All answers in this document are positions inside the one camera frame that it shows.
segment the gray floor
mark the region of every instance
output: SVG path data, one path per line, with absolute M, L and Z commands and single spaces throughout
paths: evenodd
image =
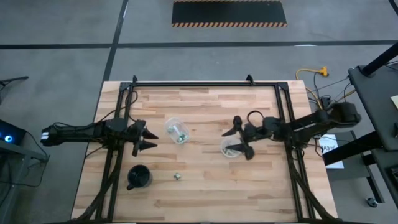
M 173 29 L 172 1 L 130 1 L 120 42 L 394 40 L 398 22 L 387 0 L 284 0 L 286 29 Z M 122 0 L 0 0 L 0 44 L 110 43 Z M 330 76 L 317 77 L 318 87 L 347 76 L 347 69 L 368 63 L 386 45 L 330 47 L 228 47 L 177 49 L 118 49 L 110 80 L 291 80 L 300 68 L 327 66 Z M 2 92 L 0 117 L 29 130 L 55 121 L 92 122 L 109 49 L 0 50 L 0 78 L 28 75 Z M 313 88 L 313 74 L 301 73 Z M 348 81 L 320 91 L 335 97 Z M 356 94 L 363 120 L 353 129 L 357 136 L 373 130 Z M 42 185 L 22 188 L 13 223 L 68 220 L 76 193 L 85 144 L 49 147 L 50 163 Z M 376 167 L 385 204 L 368 207 L 371 196 L 366 179 L 331 181 L 339 217 L 356 222 L 394 223 L 398 211 Z M 36 181 L 39 170 L 27 181 Z

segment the paper sign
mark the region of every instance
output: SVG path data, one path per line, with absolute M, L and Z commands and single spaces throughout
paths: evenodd
M 334 134 L 324 134 L 319 139 L 319 145 L 323 149 L 322 155 L 336 149 L 338 147 L 336 136 Z M 327 169 L 344 169 L 344 165 L 342 161 L 335 162 L 334 164 L 330 164 L 326 166 Z

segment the wood plank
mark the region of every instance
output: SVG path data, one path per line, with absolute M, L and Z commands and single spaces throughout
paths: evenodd
M 120 82 L 105 82 L 96 120 L 116 106 Z M 296 118 L 311 113 L 303 81 L 288 81 Z M 135 88 L 138 99 L 131 116 L 147 121 L 160 137 L 158 147 L 132 157 L 131 143 L 125 145 L 114 221 L 120 222 L 294 222 L 296 214 L 284 144 L 262 140 L 251 143 L 256 155 L 224 157 L 221 135 L 232 127 L 234 115 L 246 122 L 251 110 L 264 116 L 279 112 L 273 88 L 268 87 L 148 87 Z M 288 118 L 284 95 L 284 112 Z M 176 145 L 165 132 L 165 122 L 180 118 L 190 130 L 190 140 Z M 261 125 L 261 117 L 251 121 Z M 98 148 L 90 144 L 88 153 Z M 72 217 L 82 214 L 97 194 L 106 150 L 85 161 Z M 144 189 L 128 191 L 127 173 L 137 164 L 146 165 L 153 181 Z M 322 158 L 314 147 L 305 150 L 310 188 L 321 204 L 336 216 L 328 177 Z M 180 180 L 174 179 L 175 173 Z M 307 214 L 302 199 L 304 214 Z

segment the yellow and black hazard stripe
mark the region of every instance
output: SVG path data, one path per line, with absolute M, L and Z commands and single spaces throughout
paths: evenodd
M 287 27 L 285 22 L 176 22 L 172 27 L 254 27 L 254 28 L 281 28 Z
M 279 0 L 175 0 L 172 27 L 287 27 Z

